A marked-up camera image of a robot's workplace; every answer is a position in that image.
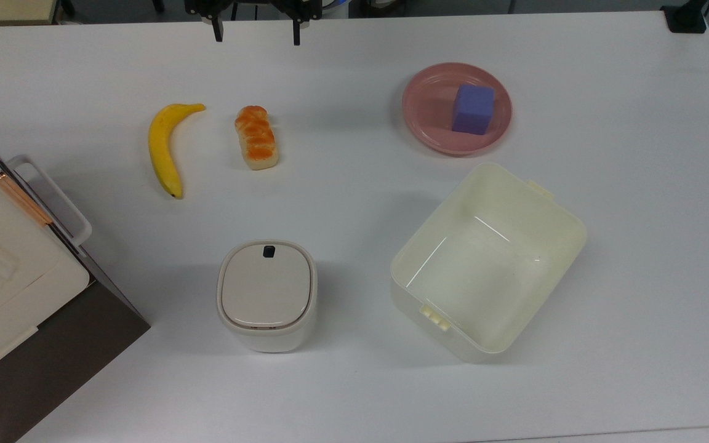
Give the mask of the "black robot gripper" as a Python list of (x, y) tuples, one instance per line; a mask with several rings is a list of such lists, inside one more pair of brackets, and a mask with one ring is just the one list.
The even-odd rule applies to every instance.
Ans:
[(191, 15), (208, 18), (216, 42), (223, 41), (224, 28), (220, 14), (234, 4), (271, 5), (293, 20), (293, 45), (300, 45), (301, 24), (322, 17), (321, 1), (185, 1), (185, 11)]

